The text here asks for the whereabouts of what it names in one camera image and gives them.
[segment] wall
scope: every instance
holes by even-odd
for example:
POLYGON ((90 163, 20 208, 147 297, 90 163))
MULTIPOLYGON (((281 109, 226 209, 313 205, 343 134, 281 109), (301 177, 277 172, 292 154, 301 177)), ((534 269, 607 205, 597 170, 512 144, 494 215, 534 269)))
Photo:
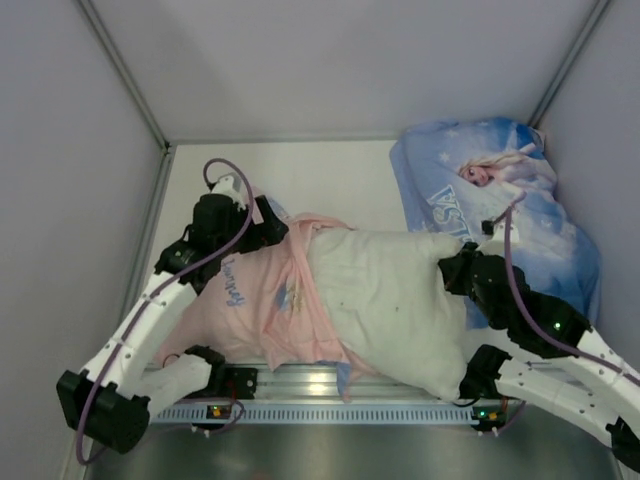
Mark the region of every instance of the wall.
POLYGON ((51 479, 55 384, 116 323, 160 153, 69 0, 0 7, 0 465, 51 479))
POLYGON ((593 0, 94 0, 172 140, 526 121, 593 0))
POLYGON ((560 200, 598 245, 600 330, 640 368, 640 3, 618 0, 544 119, 560 200))

